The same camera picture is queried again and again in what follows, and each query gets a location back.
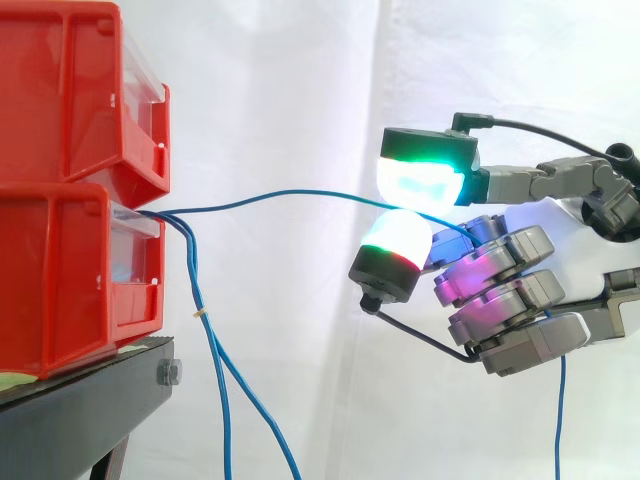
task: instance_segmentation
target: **led light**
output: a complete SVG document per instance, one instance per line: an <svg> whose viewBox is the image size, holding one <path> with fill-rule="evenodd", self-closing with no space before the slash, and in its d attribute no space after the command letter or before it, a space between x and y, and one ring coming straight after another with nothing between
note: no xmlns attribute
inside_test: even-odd
<svg viewBox="0 0 640 480"><path fill-rule="evenodd" d="M416 212L442 215L455 204L464 174L446 163L397 161L380 157L378 190L385 201Z"/></svg>
<svg viewBox="0 0 640 480"><path fill-rule="evenodd" d="M378 218L362 245L393 252L422 270L431 250L432 237L429 222L417 213L391 210Z"/></svg>

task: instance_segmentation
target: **blue wire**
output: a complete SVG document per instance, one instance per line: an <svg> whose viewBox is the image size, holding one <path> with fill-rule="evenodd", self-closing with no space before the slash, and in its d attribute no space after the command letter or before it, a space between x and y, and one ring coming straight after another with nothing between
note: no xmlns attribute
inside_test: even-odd
<svg viewBox="0 0 640 480"><path fill-rule="evenodd" d="M277 192L265 193L264 195L258 195L257 197L246 198L238 202L227 203L226 205L217 205L213 207L197 207L197 208L177 208L174 210L164 210L160 213L164 213L167 215L179 215L182 213L219 212L222 210L230 210L232 208L242 207L250 203L261 202L262 200L267 200L269 198L275 198L275 197L282 197L285 195L319 195L323 197L342 198L345 200L364 203L365 205L371 205L373 207L386 208L387 210L394 210L396 208L399 208L386 203L376 202L374 200L368 200L366 198L358 197L356 195L351 195L349 193L332 192L329 190L293 189L293 190L279 190ZM438 223L440 225L444 225L447 228L450 228L452 230L455 230L456 232L459 232L460 234L469 238L476 247L479 247L480 245L482 245L482 242L478 239L478 237L467 232L464 228L459 227L458 225L454 225L445 220L441 220L437 217L427 215L426 213L420 213L419 215L422 218L425 218L426 220L429 220L434 223Z"/></svg>
<svg viewBox="0 0 640 480"><path fill-rule="evenodd" d="M560 393L558 394L558 422L556 424L555 467L556 480L560 480L560 435L562 434L562 416L564 412L564 387L567 383L567 359L560 357Z"/></svg>
<svg viewBox="0 0 640 480"><path fill-rule="evenodd" d="M198 291L200 291L200 288L197 284L198 245L197 245L195 233L193 232L189 224L184 220L182 220L181 218L175 217L170 214L152 214L150 212L142 212L142 213L149 214L150 216L157 215L157 217L162 218L168 223L170 223L172 226L178 229L180 233L182 233L185 236L185 238L187 239L187 251L188 251L188 261L190 261L190 269L195 272L195 276L194 276L195 282L193 282L193 279L192 279L192 289L197 289ZM229 355L220 344L220 341L218 340L217 336L213 335L213 338L215 339L217 351L219 352L219 355L222 358L222 361L225 363L225 365L231 372L231 375L233 375L235 380L238 382L238 385L240 385L240 388L242 388L242 391L249 398L249 400L251 401L253 406L256 408L256 410L258 410L258 412L260 413L262 418L265 420L267 425L269 425L269 427L271 428L271 431L273 432L273 435L275 436L278 442L278 445L280 445L280 449L282 450L282 453L284 454L284 457L287 460L287 463L289 465L289 469L291 470L291 474L293 478L295 480L302 480L302 475L300 474L300 470L298 469L296 461L293 458L293 454L291 453L291 449L287 445L287 441L285 440L284 435L282 434L280 428L278 427L278 424L273 419L273 417L269 414L269 412L264 407L264 405L260 402L257 395L251 390L251 387L249 387L244 377L240 374L240 372L234 365L233 361L231 360L231 358L229 358ZM225 442L225 455L227 451L229 452L229 455L230 455L230 452L231 452L230 444L228 446L228 450L226 450L226 448L227 448L227 443Z"/></svg>
<svg viewBox="0 0 640 480"><path fill-rule="evenodd" d="M200 291L200 286L198 285L197 246L195 241L192 240L193 232L183 220L172 217L171 215L164 215L162 213L147 211L139 211L139 213L149 217L164 220L185 237L187 241L187 268L189 270L189 278L191 280L191 292L193 294L193 300L196 304L196 308L198 309L198 311L202 310L204 308L204 301L202 298L202 292ZM224 380L224 371L222 370L222 355L220 352L221 348L209 321L209 315L206 312L203 313L200 316L200 320L202 321L202 325L204 326L205 332L207 334L207 340L209 341L209 348L211 349L211 355L213 356L213 363L215 365L216 376L218 379L218 390L220 391L220 403L222 406L222 422L224 429L224 478L225 480L232 480L233 473L231 464L231 409L229 407L227 385Z"/></svg>

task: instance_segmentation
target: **white fabric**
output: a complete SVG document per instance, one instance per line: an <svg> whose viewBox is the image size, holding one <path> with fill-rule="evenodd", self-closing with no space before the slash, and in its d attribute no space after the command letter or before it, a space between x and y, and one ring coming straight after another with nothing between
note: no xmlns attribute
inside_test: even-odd
<svg viewBox="0 0 640 480"><path fill-rule="evenodd" d="M172 193L154 208L280 188L374 197L381 128L442 130L459 110L545 125L600 148L640 148L635 2L120 3L172 88ZM574 153L524 133L478 136L485 164ZM497 210L458 208L449 219ZM340 200L281 198L188 217L220 339L304 478L552 478L559 363L490 377L359 313L346 274L376 214ZM176 336L183 383L132 435L122 478L222 478L213 366L174 232L167 279L163 333ZM388 312L451 343L450 311L431 278ZM566 478L637 478L639 347L636 336L568 357ZM235 478L290 478L269 430L227 381Z"/></svg>

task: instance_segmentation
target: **stacked storage bin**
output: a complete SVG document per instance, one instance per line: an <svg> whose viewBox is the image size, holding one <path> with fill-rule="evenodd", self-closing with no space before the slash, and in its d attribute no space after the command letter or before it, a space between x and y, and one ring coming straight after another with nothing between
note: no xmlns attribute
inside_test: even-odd
<svg viewBox="0 0 640 480"><path fill-rule="evenodd" d="M0 372L162 327L169 90L103 2L0 2Z"/></svg>

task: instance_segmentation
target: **cable connector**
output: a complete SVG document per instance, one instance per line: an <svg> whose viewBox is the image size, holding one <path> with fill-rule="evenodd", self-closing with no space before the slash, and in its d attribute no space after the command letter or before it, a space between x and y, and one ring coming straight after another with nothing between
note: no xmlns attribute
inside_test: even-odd
<svg viewBox="0 0 640 480"><path fill-rule="evenodd" d="M451 130L468 134L472 128L491 128L493 125L494 121L492 115L457 112L453 115Z"/></svg>

